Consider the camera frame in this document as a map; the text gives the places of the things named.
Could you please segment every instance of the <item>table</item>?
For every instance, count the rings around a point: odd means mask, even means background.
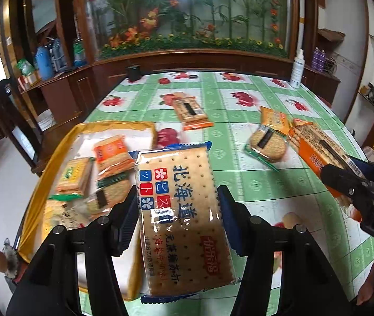
[[[270,224],[287,212],[296,212],[331,262],[349,299],[357,293],[374,260],[374,238],[348,218],[325,186],[291,149],[276,166],[279,173],[246,156],[242,148],[260,122],[260,106],[316,122],[345,152],[366,157],[335,114],[311,91],[301,85],[293,89],[285,81],[259,76],[220,72],[160,73],[119,84],[88,116],[100,120],[153,121],[157,130],[181,130],[171,106],[171,97],[195,96],[215,122],[211,128],[181,133],[181,141],[211,141],[209,152],[216,185],[229,187],[236,201],[252,215]],[[233,251],[239,277],[246,258]],[[268,315],[277,311],[280,270],[272,279]],[[140,299],[126,302],[129,315],[229,315],[239,284],[206,291],[189,299],[161,305],[142,305]],[[82,310],[91,314],[87,294],[80,293]]]

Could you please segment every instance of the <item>purple bottle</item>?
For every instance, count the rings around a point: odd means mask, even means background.
[[[313,60],[311,61],[311,67],[315,70],[318,68],[318,60],[320,58],[320,50],[316,47],[313,51]]]
[[[324,52],[324,50],[321,50],[320,57],[319,57],[319,60],[318,60],[317,70],[320,71],[320,72],[323,72],[325,63],[326,63],[326,53]]]

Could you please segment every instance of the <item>white bottle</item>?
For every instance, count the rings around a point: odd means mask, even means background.
[[[305,60],[304,51],[298,49],[296,52],[296,57],[294,58],[294,66],[292,67],[291,80],[289,85],[292,88],[298,88],[301,83],[302,73],[304,72]]]

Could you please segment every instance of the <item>glass display case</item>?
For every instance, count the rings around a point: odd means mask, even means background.
[[[185,48],[287,57],[290,0],[86,0],[96,58]]]

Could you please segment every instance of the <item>metal bolt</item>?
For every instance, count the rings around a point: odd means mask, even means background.
[[[259,225],[261,223],[261,218],[254,215],[254,216],[250,217],[250,222],[254,223],[255,225]]]
[[[53,228],[53,233],[54,234],[60,234],[64,230],[64,226],[58,225]]]
[[[305,233],[307,231],[307,228],[304,225],[298,224],[295,226],[295,229],[298,233]]]
[[[110,218],[108,216],[101,216],[99,219],[98,219],[98,223],[100,225],[106,225],[108,223],[108,221],[110,220]]]

